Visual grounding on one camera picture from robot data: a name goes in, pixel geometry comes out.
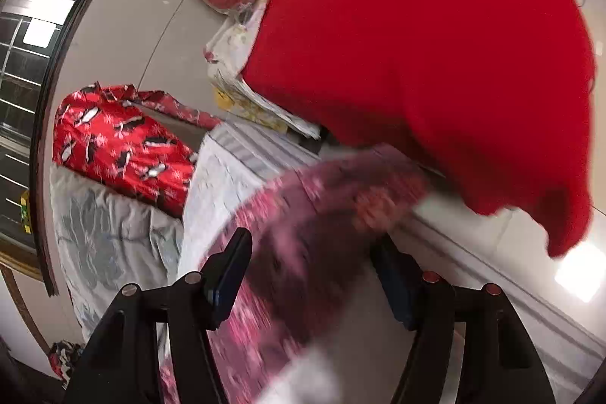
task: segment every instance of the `red sweater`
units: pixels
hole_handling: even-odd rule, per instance
[[[594,73],[574,0],[271,0],[243,75],[343,144],[437,165],[480,214],[521,207],[559,256],[590,218]]]

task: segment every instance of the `red patterned bag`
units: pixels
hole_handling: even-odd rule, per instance
[[[57,110],[53,161],[180,217],[197,155],[134,103],[204,129],[221,122],[164,91],[97,82],[70,94]]]

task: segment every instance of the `red cloth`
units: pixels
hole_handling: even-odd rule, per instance
[[[164,91],[99,83],[68,95],[57,110],[53,160],[125,195],[180,217],[198,155],[133,105],[212,129],[221,121]]]
[[[554,257],[590,218],[594,72],[574,0],[271,0],[243,76],[344,144],[428,154],[480,214],[521,207]]]

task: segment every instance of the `tiled floor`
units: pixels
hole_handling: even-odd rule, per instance
[[[598,13],[605,0],[587,0],[587,9]],[[163,89],[181,102],[222,115],[213,102],[205,78],[207,63],[202,50],[217,31],[223,16],[200,0],[93,0],[75,32],[62,66],[53,108],[69,92],[96,80],[101,84],[134,83],[140,89]],[[606,23],[597,14],[589,23],[595,40],[606,40]],[[598,57],[600,73],[606,73]],[[598,77],[596,101],[606,101],[606,85]],[[606,154],[606,106],[596,105],[596,138],[593,189],[599,204],[606,204],[606,167],[598,154]],[[51,129],[45,142],[50,160]],[[44,179],[48,194],[48,177]],[[606,341],[602,323],[606,310],[606,287],[601,286],[595,303],[586,304],[554,281],[559,263],[545,253],[545,232],[520,211],[503,210],[492,217],[472,213],[460,200],[432,195],[416,210],[432,229],[449,236],[479,259],[490,262],[537,297],[556,306]],[[50,211],[45,210],[47,218]],[[604,218],[596,213],[590,240],[606,252]],[[53,265],[58,272],[56,249]],[[61,288],[63,297],[66,287]]]

